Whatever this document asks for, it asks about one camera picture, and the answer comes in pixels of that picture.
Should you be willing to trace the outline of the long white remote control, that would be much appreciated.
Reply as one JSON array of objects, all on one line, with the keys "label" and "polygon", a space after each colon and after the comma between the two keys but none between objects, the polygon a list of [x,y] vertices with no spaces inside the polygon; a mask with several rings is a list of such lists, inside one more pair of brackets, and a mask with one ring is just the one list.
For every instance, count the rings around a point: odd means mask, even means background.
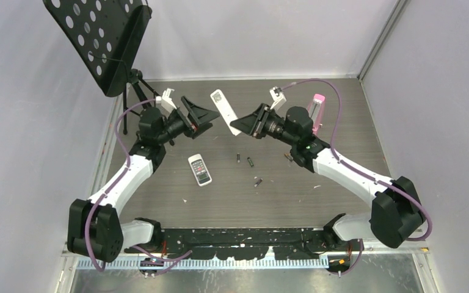
[{"label": "long white remote control", "polygon": [[230,125],[231,122],[238,119],[238,116],[234,112],[232,106],[228,102],[227,98],[225,97],[221,89],[217,89],[213,91],[212,94],[210,94],[210,97],[214,105],[216,106],[217,110],[219,111],[220,115],[224,119],[225,123],[227,124],[231,133],[234,136],[239,135],[241,131]]}]

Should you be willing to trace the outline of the green black battery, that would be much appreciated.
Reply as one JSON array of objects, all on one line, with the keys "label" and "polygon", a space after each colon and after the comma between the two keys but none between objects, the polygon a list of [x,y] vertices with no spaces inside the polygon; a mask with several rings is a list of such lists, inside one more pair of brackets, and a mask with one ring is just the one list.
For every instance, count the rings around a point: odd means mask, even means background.
[{"label": "green black battery", "polygon": [[254,163],[252,161],[252,159],[250,157],[247,158],[247,162],[249,163],[249,165],[253,168],[254,167]]}]

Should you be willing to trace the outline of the purple black battery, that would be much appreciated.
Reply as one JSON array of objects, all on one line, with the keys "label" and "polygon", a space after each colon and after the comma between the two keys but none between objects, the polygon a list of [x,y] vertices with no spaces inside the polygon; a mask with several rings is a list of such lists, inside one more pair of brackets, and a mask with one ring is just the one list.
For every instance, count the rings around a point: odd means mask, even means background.
[{"label": "purple black battery", "polygon": [[261,183],[263,182],[262,178],[259,178],[256,183],[254,184],[254,187],[258,187]]}]

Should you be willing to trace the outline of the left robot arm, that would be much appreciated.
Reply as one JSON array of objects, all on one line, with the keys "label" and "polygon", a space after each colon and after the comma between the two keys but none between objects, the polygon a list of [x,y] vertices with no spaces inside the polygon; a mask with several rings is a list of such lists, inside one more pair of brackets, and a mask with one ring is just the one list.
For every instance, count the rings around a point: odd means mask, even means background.
[{"label": "left robot arm", "polygon": [[125,163],[95,194],[76,199],[69,208],[67,249],[88,256],[94,263],[112,262],[135,245],[149,253],[163,243],[161,224],[138,217],[121,223],[120,214],[140,185],[155,173],[166,155],[165,145],[184,135],[192,139],[212,127],[220,117],[214,110],[200,107],[185,96],[181,102],[187,113],[175,107],[168,116],[159,108],[146,107],[139,118],[136,142],[126,152]]}]

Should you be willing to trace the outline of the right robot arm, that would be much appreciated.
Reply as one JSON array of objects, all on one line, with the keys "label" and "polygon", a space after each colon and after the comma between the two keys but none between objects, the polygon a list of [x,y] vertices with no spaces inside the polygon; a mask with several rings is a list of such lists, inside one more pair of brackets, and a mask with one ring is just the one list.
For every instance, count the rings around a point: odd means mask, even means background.
[{"label": "right robot arm", "polygon": [[313,121],[303,107],[291,107],[280,117],[267,104],[229,123],[256,139],[270,136],[291,146],[294,162],[325,176],[363,200],[370,211],[340,214],[324,226],[324,242],[341,250],[348,241],[375,238],[390,248],[430,235],[432,221],[422,207],[415,186],[404,176],[392,179],[352,162],[313,133]]}]

